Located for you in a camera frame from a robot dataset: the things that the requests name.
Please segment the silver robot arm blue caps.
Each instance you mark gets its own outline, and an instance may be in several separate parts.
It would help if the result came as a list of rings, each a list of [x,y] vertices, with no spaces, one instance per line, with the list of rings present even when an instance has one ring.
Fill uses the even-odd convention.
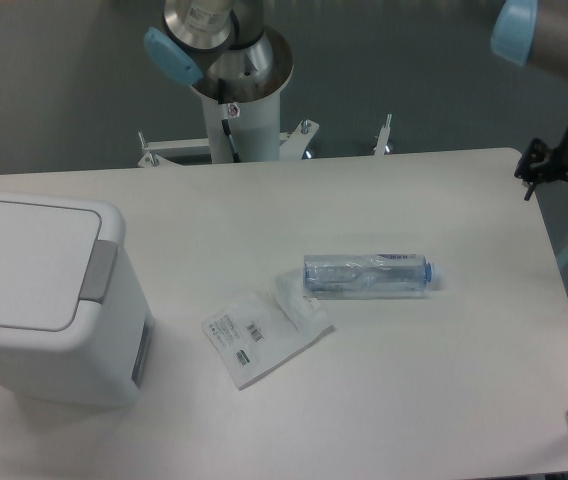
[[[492,52],[503,59],[568,80],[568,1],[505,2],[490,44]],[[532,139],[514,176],[527,186],[526,199],[540,184],[568,183],[568,126],[554,148]]]

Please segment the silver robot base joint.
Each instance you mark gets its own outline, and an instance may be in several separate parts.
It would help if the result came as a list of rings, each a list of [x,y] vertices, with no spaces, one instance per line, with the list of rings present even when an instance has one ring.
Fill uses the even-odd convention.
[[[265,24],[262,1],[167,1],[143,45],[170,80],[221,104],[262,100],[293,73],[291,47]]]

